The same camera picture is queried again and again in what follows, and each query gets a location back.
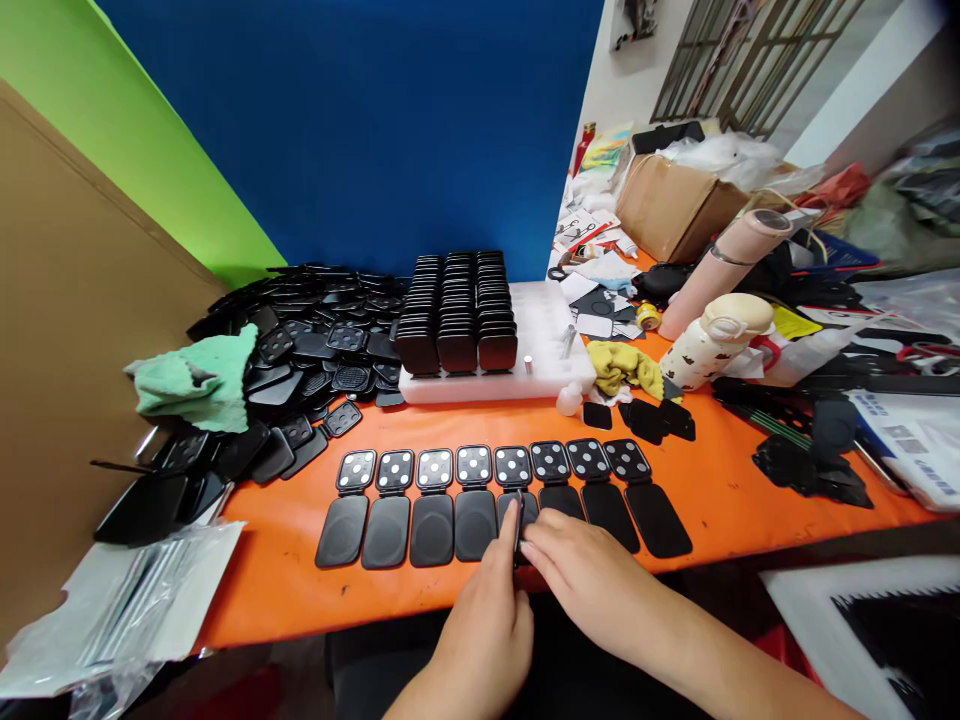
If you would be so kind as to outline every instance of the blue wall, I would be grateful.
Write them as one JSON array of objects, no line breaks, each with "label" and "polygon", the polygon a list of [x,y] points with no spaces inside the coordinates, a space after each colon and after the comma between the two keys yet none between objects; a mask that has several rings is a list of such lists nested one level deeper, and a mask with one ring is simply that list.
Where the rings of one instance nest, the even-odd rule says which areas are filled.
[{"label": "blue wall", "polygon": [[543,277],[602,0],[99,0],[289,263]]}]

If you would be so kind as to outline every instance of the polka dot pad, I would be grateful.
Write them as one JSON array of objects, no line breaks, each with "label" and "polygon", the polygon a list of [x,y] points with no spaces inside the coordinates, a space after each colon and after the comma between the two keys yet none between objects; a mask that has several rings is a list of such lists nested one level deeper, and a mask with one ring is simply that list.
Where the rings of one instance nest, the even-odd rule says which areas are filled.
[{"label": "polka dot pad", "polygon": [[395,491],[410,486],[413,482],[413,451],[390,450],[380,456],[380,467],[377,468],[377,490]]},{"label": "polka dot pad", "polygon": [[570,467],[577,477],[584,480],[610,477],[610,462],[599,440],[584,438],[568,442],[567,454],[570,456]]},{"label": "polka dot pad", "polygon": [[374,450],[347,453],[340,461],[340,470],[337,472],[337,490],[341,495],[363,490],[373,482],[376,467],[377,453]]},{"label": "polka dot pad", "polygon": [[486,445],[467,445],[457,449],[455,477],[461,485],[486,485],[493,479],[490,448]]},{"label": "polka dot pad", "polygon": [[603,443],[603,449],[610,460],[610,469],[621,480],[633,483],[650,480],[650,463],[634,440],[608,440]]},{"label": "polka dot pad", "polygon": [[570,477],[570,462],[563,443],[556,440],[534,443],[530,446],[533,474],[544,484],[562,484]]},{"label": "polka dot pad", "polygon": [[504,487],[530,484],[530,451],[525,447],[502,447],[493,451],[494,477]]},{"label": "polka dot pad", "polygon": [[453,482],[453,450],[424,450],[417,462],[417,486],[422,490],[445,488]]}]

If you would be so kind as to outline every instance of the orange table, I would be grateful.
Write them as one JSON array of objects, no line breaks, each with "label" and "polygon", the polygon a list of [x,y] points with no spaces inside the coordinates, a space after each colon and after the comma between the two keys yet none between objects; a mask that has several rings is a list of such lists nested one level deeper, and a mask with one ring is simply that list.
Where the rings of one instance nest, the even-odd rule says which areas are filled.
[{"label": "orange table", "polygon": [[[669,347],[656,334],[635,344],[654,358]],[[650,400],[640,390],[634,395]],[[912,499],[888,492],[855,455],[849,456],[850,462],[865,480],[874,510],[804,498],[775,487],[751,460],[765,437],[762,432],[721,408],[709,386],[688,393],[684,405],[697,423],[696,442],[671,436],[654,447],[639,441],[654,481],[670,497],[693,541],[692,553],[670,560],[641,549],[637,559],[652,572],[939,519]],[[386,411],[371,405],[361,410],[360,424],[332,440],[323,455],[290,481],[266,487],[251,483],[234,493],[224,514],[228,520],[247,521],[247,528],[207,614],[198,647],[295,638],[453,604],[474,564],[454,559],[440,568],[417,569],[405,563],[377,571],[364,570],[359,561],[334,570],[314,565],[327,508],[337,497],[334,479],[350,451],[419,452],[478,443],[495,448],[541,440],[633,437],[616,411],[613,430],[603,432],[584,425],[579,417],[560,415],[554,400],[546,398]],[[576,478],[570,482],[582,485]],[[534,481],[530,490],[538,494],[541,487]],[[499,494],[500,487],[491,483],[490,490]],[[448,492],[456,495],[457,483]],[[416,488],[407,492],[412,500],[419,494]],[[367,489],[367,497],[371,503],[378,497],[374,487]]]}]

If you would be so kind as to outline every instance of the white foam tray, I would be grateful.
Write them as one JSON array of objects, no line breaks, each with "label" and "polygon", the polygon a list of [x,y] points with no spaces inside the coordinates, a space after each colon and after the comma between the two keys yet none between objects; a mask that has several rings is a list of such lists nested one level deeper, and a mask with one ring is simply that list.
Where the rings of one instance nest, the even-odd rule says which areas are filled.
[{"label": "white foam tray", "polygon": [[[556,397],[560,389],[576,380],[586,393],[597,379],[583,340],[573,339],[570,355],[560,359],[563,343],[560,338],[573,316],[563,298],[560,283],[554,280],[510,283],[513,315],[517,322],[517,364],[510,373],[450,377],[442,372],[439,378],[414,378],[406,370],[400,372],[400,392],[413,405],[433,403],[477,402],[480,400],[519,400]],[[533,358],[533,372],[528,373],[523,358]]]}]

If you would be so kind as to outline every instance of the green wall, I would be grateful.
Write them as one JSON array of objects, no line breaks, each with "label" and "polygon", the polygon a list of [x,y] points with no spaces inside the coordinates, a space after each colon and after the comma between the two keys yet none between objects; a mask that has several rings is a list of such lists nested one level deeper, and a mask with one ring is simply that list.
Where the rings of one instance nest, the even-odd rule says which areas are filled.
[{"label": "green wall", "polygon": [[284,264],[89,0],[0,0],[0,76],[231,287]]}]

